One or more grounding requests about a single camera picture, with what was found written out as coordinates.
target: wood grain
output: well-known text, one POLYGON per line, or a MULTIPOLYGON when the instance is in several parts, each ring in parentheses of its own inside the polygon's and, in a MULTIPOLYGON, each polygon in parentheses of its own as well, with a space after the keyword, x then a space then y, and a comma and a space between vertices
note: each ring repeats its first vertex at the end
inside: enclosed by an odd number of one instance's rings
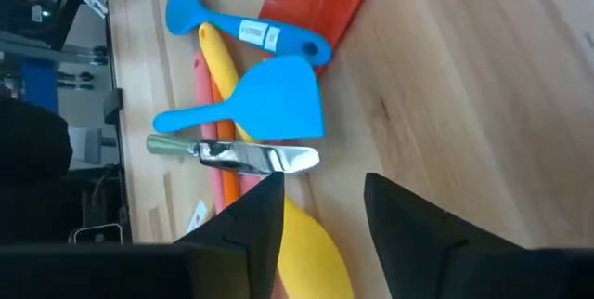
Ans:
MULTIPOLYGON (((163 28, 165 1, 110 0, 138 241, 156 239, 150 212, 167 207, 163 175, 176 233, 208 191, 203 168, 145 151, 152 117, 193 98, 195 38, 163 28)), ((202 1, 255 16, 263 0, 202 1)), ((321 81, 327 136, 304 142, 322 164, 288 182, 336 240, 357 297, 389 297, 363 205, 369 171, 526 247, 594 244, 591 1, 365 1, 321 81)), ((232 50, 239 66, 261 58, 232 50)))

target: blue spoon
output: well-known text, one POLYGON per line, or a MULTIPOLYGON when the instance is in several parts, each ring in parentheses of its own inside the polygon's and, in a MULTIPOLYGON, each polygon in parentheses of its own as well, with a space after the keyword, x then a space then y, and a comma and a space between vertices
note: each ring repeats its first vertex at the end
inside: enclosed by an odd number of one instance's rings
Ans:
POLYGON ((227 101, 160 113, 159 133, 231 119, 256 140, 290 140, 324 136, 317 80, 302 58, 287 56, 262 62, 241 77, 227 101))
POLYGON ((167 28, 175 35, 188 34, 203 22, 262 48, 271 55, 297 55, 312 66, 327 64, 332 56, 328 41, 314 32, 265 19, 224 15, 206 9, 200 0, 167 0, 167 28))

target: knife handle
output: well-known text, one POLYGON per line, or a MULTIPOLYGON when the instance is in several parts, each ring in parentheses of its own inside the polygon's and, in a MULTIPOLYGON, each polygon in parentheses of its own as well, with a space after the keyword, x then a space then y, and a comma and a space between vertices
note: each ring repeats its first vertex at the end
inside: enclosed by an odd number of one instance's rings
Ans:
POLYGON ((194 156, 198 143, 177 136, 150 135, 147 137, 147 150, 155 155, 194 156))

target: silver blade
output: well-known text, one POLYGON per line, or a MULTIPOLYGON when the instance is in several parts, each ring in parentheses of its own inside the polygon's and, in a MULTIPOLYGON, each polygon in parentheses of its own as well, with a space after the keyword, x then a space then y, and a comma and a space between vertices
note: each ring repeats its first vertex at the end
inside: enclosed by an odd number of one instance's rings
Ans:
POLYGON ((202 164, 241 174, 297 174, 319 163, 319 153, 310 147, 202 140, 196 150, 202 164))

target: spatula head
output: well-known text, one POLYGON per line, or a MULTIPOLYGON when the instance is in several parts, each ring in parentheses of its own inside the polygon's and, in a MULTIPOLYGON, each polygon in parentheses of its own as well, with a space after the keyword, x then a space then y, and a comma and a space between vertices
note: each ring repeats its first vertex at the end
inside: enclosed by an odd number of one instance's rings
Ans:
POLYGON ((167 29, 174 35, 187 34, 202 23, 205 12, 200 0, 167 0, 167 29))
POLYGON ((272 58, 249 69, 228 104, 256 140, 324 136, 316 75, 303 58, 272 58))

